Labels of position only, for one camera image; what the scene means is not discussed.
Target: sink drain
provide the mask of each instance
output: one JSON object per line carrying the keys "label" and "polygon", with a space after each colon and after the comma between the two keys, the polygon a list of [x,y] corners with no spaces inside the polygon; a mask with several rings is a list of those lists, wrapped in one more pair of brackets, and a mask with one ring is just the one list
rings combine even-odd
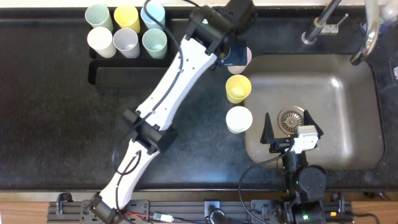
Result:
{"label": "sink drain", "polygon": [[303,126],[304,110],[298,106],[291,106],[283,109],[278,115],[278,124],[281,130],[286,134],[294,134],[297,127]]}

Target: faucet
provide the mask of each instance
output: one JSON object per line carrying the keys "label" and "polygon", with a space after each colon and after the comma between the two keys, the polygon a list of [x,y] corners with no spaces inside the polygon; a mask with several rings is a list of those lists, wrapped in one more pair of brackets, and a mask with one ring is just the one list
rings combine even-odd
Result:
{"label": "faucet", "polygon": [[[340,2],[341,0],[332,0],[325,10],[323,10],[321,15],[314,19],[308,32],[304,32],[302,35],[302,40],[305,44],[315,43],[317,36],[320,35],[322,30],[326,27],[326,21]],[[359,65],[364,59],[366,59],[366,57],[368,57],[377,42],[377,38],[379,37],[380,22],[378,0],[365,0],[365,9],[366,19],[368,20],[365,43],[361,46],[358,52],[350,58],[349,62],[351,62],[352,65]]]}

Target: sink basin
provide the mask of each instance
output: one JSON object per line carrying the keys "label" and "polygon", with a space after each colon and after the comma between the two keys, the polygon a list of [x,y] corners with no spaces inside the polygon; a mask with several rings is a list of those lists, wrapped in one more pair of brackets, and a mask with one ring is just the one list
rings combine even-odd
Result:
{"label": "sink basin", "polygon": [[261,55],[244,74],[252,92],[244,106],[253,115],[246,131],[246,150],[254,162],[271,159],[260,143],[266,112],[276,138],[302,124],[302,109],[324,132],[318,147],[307,152],[309,164],[326,169],[368,169],[384,155],[381,120],[373,71],[350,55]]}

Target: black tray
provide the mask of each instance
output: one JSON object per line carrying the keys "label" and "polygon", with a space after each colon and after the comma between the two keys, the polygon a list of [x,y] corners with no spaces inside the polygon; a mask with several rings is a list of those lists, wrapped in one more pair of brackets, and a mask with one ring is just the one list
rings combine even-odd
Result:
{"label": "black tray", "polygon": [[[109,8],[113,20],[113,34],[120,29],[113,18],[114,10]],[[185,26],[188,24],[189,11],[185,9],[166,8],[165,25],[176,36],[177,40],[183,36]],[[142,36],[148,30],[141,17],[141,30],[138,33],[140,55],[138,58],[126,58],[119,51],[111,58],[103,58],[90,48],[90,66],[88,69],[88,82],[100,88],[149,88],[156,86],[167,68],[172,63],[177,48],[167,37],[167,54],[163,59],[153,59],[142,44]]]}

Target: cup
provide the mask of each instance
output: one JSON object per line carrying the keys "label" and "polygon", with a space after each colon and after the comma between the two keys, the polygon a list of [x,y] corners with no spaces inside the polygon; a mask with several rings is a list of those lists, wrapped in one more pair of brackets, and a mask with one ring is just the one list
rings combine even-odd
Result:
{"label": "cup", "polygon": [[247,108],[235,106],[228,111],[225,120],[228,130],[234,134],[239,134],[250,128],[253,116]]}
{"label": "cup", "polygon": [[251,61],[251,50],[248,47],[248,63],[246,65],[242,66],[228,66],[228,71],[231,72],[232,74],[240,74],[244,71],[246,66],[250,63]]}
{"label": "cup", "polygon": [[114,20],[120,28],[130,28],[138,34],[141,27],[139,25],[138,11],[132,5],[123,5],[116,8],[113,14]]}
{"label": "cup", "polygon": [[126,58],[136,58],[139,55],[138,35],[132,29],[119,29],[113,35],[113,44]]}
{"label": "cup", "polygon": [[105,27],[96,27],[87,35],[88,45],[104,58],[110,58],[116,53],[112,39],[111,31]]}
{"label": "cup", "polygon": [[[147,11],[153,18],[158,20],[163,25],[165,24],[166,12],[164,10],[164,7],[161,4],[154,2],[154,1],[150,1],[147,4]],[[153,21],[152,19],[149,18],[149,16],[146,14],[146,12],[144,10],[144,7],[142,7],[140,14],[141,14],[141,19],[144,21],[144,23],[148,27],[148,29],[163,30],[163,28],[161,26],[159,26],[158,24],[155,23],[155,21]]]}
{"label": "cup", "polygon": [[142,36],[142,44],[154,59],[163,59],[167,53],[167,37],[160,29],[150,29]]}
{"label": "cup", "polygon": [[251,92],[251,83],[248,78],[243,75],[231,76],[225,84],[226,97],[231,103],[240,103]]}
{"label": "cup", "polygon": [[90,6],[85,13],[86,21],[93,27],[105,27],[113,31],[112,18],[108,7],[102,4]]}

